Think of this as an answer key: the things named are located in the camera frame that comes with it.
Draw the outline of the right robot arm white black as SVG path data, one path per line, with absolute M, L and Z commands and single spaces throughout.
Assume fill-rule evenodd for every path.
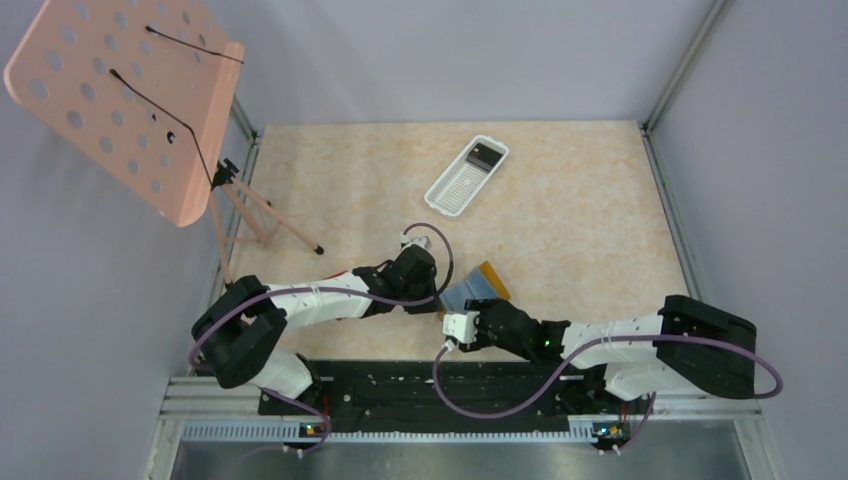
M 497 348 L 536 364 L 600 368 L 606 392 L 621 400 L 689 386 L 713 396 L 755 395 L 757 328 L 684 295 L 655 313 L 608 323 L 537 320 L 504 299 L 468 300 L 463 352 Z

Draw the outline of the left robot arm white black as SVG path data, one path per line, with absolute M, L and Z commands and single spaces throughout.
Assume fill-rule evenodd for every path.
M 192 325 L 191 359 L 220 387 L 253 385 L 309 402 L 318 375 L 304 356 L 277 347 L 283 334 L 327 321 L 368 318 L 400 306 L 409 314 L 437 310 L 436 261 L 408 244 L 393 260 L 357 267 L 316 282 L 271 286 L 244 276 Z

